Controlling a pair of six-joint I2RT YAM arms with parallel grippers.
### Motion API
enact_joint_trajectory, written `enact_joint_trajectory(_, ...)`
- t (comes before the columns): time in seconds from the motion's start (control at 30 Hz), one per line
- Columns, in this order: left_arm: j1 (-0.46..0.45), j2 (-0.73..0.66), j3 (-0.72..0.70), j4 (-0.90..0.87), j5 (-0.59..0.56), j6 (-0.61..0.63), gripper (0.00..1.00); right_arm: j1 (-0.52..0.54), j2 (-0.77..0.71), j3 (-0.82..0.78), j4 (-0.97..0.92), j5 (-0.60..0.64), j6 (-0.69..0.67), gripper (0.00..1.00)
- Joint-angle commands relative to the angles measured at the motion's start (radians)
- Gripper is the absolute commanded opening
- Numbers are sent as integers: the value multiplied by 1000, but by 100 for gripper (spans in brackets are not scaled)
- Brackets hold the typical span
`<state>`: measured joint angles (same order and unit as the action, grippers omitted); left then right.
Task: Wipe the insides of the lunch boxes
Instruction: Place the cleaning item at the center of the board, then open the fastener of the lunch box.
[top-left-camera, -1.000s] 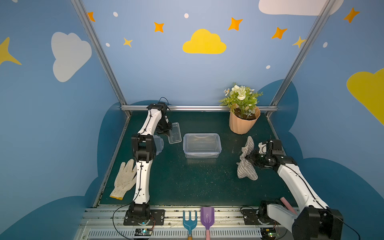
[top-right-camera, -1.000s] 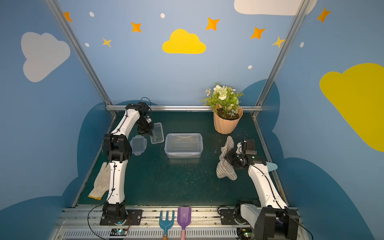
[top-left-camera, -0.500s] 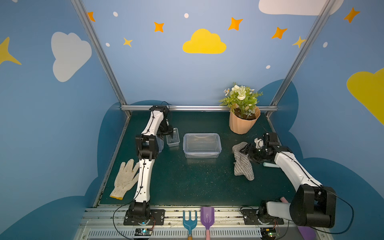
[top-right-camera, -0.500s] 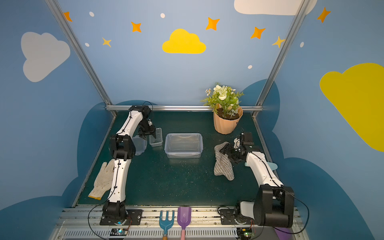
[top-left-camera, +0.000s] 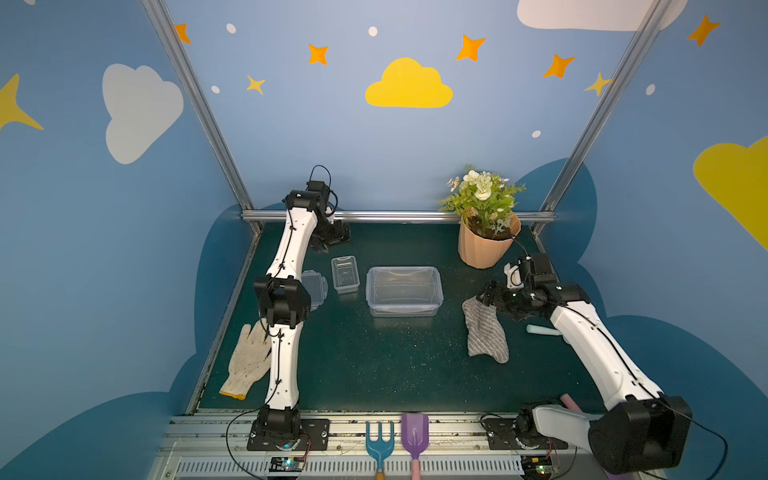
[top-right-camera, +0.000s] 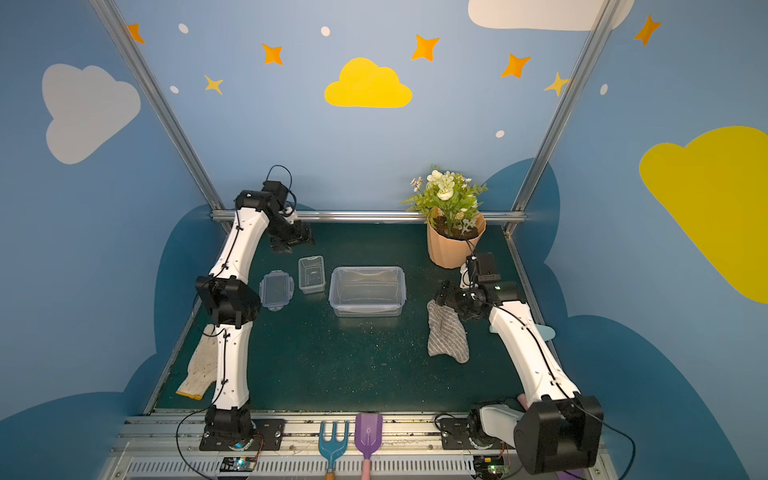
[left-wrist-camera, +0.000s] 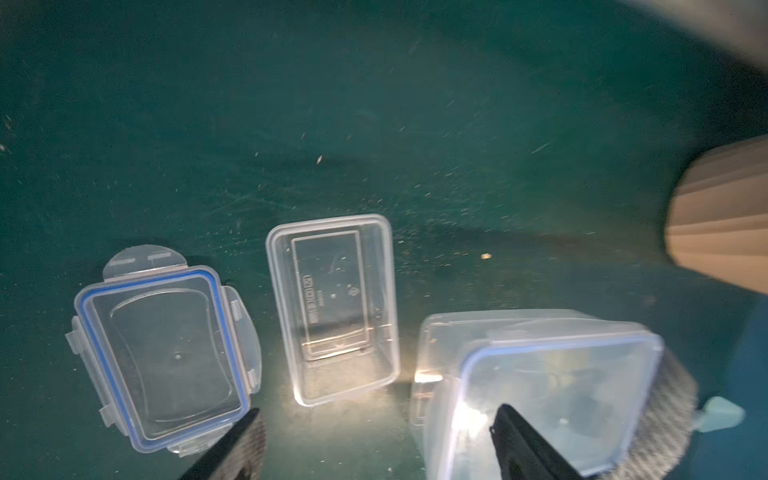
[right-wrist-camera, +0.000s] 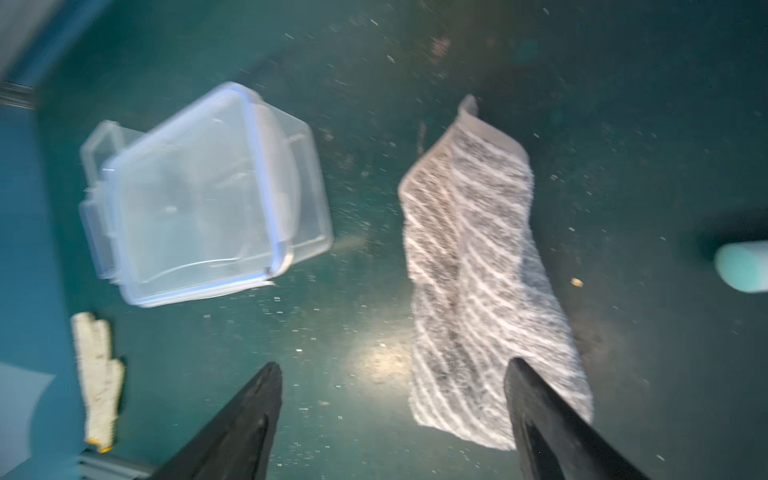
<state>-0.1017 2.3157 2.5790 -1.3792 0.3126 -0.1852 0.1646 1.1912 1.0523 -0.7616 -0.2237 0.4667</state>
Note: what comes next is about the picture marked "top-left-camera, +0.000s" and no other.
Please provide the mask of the large clear lunch box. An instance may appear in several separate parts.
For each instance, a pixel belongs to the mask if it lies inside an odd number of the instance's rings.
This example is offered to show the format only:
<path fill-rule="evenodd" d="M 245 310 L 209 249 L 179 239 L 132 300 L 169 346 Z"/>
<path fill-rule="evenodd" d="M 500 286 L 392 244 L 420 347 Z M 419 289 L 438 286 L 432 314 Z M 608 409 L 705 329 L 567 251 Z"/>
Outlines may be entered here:
<path fill-rule="evenodd" d="M 366 301 L 374 317 L 433 317 L 444 301 L 440 273 L 434 266 L 372 267 Z"/>

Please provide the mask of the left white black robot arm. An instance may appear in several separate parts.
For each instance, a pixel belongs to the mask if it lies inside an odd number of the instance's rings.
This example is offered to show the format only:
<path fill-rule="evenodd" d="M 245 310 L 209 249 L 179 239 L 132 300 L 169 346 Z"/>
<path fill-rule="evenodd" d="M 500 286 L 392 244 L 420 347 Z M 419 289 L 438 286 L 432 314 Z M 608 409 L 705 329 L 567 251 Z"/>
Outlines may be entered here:
<path fill-rule="evenodd" d="M 335 208 L 329 204 L 335 197 L 321 180 L 310 180 L 305 189 L 286 196 L 278 250 L 266 274 L 254 282 L 260 320 L 271 340 L 270 381 L 257 432 L 280 448 L 300 439 L 299 341 L 311 310 L 311 296 L 302 283 L 306 253 L 326 252 L 350 237 L 349 227 L 335 218 Z"/>

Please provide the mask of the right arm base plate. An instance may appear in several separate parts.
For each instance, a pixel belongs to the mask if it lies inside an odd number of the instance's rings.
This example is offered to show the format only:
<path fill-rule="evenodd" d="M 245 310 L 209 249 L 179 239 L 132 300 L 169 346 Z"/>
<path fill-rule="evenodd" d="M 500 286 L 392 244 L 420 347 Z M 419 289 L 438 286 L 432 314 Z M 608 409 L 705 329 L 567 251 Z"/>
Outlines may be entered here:
<path fill-rule="evenodd" d="M 485 430 L 490 450 L 568 450 L 570 445 L 562 440 L 543 437 L 536 433 L 518 433 L 513 418 L 484 415 L 480 425 Z"/>

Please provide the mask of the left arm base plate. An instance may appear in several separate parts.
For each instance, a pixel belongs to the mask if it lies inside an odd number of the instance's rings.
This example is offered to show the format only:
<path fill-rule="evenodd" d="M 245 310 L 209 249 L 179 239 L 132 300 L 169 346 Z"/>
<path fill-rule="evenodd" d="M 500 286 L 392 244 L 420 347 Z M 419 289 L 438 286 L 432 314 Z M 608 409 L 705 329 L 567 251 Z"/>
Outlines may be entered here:
<path fill-rule="evenodd" d="M 301 419 L 280 425 L 255 420 L 247 441 L 248 451 L 298 452 L 307 448 L 311 452 L 325 451 L 330 436 L 330 420 L 327 418 Z"/>

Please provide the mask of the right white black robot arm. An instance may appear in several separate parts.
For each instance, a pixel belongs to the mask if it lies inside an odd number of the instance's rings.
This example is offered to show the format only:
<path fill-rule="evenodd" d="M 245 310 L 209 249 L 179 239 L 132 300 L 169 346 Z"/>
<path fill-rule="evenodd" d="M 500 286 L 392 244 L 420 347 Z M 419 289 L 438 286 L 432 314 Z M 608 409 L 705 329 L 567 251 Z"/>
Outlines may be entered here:
<path fill-rule="evenodd" d="M 692 422 L 684 399 L 666 395 L 641 371 L 585 290 L 560 281 L 546 254 L 519 258 L 506 276 L 505 283 L 489 281 L 477 300 L 517 321 L 548 319 L 590 374 L 606 409 L 591 415 L 556 404 L 525 406 L 515 420 L 517 441 L 531 448 L 546 438 L 562 440 L 592 454 L 612 475 L 678 466 Z"/>

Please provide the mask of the small clear lunch box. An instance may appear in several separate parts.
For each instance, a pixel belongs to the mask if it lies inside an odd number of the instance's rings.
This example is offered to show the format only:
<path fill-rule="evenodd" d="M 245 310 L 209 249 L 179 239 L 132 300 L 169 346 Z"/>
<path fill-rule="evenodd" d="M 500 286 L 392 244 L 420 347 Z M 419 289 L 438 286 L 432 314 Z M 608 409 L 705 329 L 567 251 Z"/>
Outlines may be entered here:
<path fill-rule="evenodd" d="M 339 295 L 358 291 L 360 277 L 357 260 L 353 255 L 336 257 L 331 260 L 333 286 Z"/>

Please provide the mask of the small lunch box lid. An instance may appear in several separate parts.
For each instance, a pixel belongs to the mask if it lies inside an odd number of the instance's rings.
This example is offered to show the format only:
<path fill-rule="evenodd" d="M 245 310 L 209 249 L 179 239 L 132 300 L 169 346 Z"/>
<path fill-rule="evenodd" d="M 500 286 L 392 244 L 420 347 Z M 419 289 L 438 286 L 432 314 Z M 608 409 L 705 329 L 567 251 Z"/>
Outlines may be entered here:
<path fill-rule="evenodd" d="M 320 272 L 306 270 L 302 273 L 301 281 L 310 294 L 310 310 L 317 310 L 325 302 L 328 295 L 326 278 Z"/>

